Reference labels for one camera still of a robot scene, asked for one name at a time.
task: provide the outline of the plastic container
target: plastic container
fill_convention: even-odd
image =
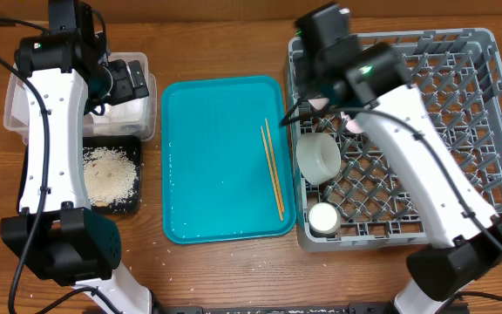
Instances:
[[[304,134],[297,141],[295,155],[303,177],[319,185],[334,178],[340,170],[340,149],[326,133]]]
[[[154,136],[157,114],[156,78],[148,71],[148,60],[141,52],[116,52],[110,61],[124,59],[126,63],[138,60],[144,71],[149,97],[135,99],[117,106],[105,106],[105,115],[99,117],[92,113],[85,115],[83,136],[134,135],[140,140],[150,140]],[[23,136],[28,143],[28,101],[23,82],[14,75],[10,76],[3,112],[3,126],[7,130]]]
[[[359,34],[363,48],[384,41],[402,53],[412,80],[446,146],[472,185],[502,215],[502,63],[486,29],[406,31]],[[295,60],[303,54],[300,38],[288,46],[288,103],[297,101]],[[312,110],[304,102],[295,115]],[[384,155],[366,134],[355,134],[327,116],[290,127],[294,146],[303,133],[333,136],[342,153],[339,174],[321,186],[306,182],[296,167],[298,241],[309,251],[376,249],[427,243],[416,208],[392,173]],[[337,235],[313,237],[308,208],[332,204],[343,224]]]

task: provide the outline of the plastic cup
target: plastic cup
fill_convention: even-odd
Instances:
[[[309,210],[308,219],[311,234],[315,237],[334,236],[342,224],[342,217],[336,208],[326,202],[313,206]]]
[[[296,147],[297,165],[303,177],[313,185],[334,178],[340,170],[340,150],[326,133],[305,133]]]

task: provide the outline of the clear plastic container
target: clear plastic container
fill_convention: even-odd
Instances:
[[[143,69],[149,97],[135,99],[117,106],[105,105],[105,115],[99,117],[92,113],[85,115],[83,136],[100,135],[135,135],[141,140],[150,140],[154,136],[157,115],[156,78],[148,71],[148,60],[142,52],[116,52],[110,55],[110,61],[124,59],[126,63],[138,60]],[[11,75],[7,87],[3,126],[7,130],[23,136],[28,143],[29,106],[23,82]]]

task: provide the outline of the teal tray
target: teal tray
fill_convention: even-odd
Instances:
[[[164,91],[164,232],[192,244],[281,236],[295,202],[281,89],[267,76],[181,82]],[[280,221],[261,137],[268,119],[285,211]]]

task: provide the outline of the gray dish rack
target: gray dish rack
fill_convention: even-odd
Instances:
[[[502,214],[502,63],[492,33],[486,29],[401,31],[358,34],[363,48],[378,42],[402,53],[412,81],[446,146],[467,178]],[[295,60],[303,55],[300,38],[288,45],[288,103],[298,99]],[[311,110],[306,101],[294,115]],[[308,251],[377,249],[427,243],[424,226],[408,193],[384,155],[365,135],[350,133],[340,117],[330,115],[294,123],[292,145],[303,133],[325,132],[341,149],[339,175],[321,186],[303,179],[292,159],[298,240]],[[340,232],[313,237],[308,208],[333,204],[343,217]]]

